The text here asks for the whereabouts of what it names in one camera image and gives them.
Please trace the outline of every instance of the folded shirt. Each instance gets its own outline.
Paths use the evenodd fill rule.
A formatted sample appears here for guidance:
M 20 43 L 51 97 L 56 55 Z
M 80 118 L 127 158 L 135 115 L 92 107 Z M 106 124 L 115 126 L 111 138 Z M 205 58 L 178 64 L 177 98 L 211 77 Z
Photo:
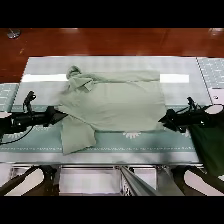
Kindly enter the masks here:
M 84 74 L 72 66 L 68 89 L 58 109 L 62 120 L 63 153 L 96 144 L 94 132 L 153 131 L 166 113 L 157 71 L 94 72 Z

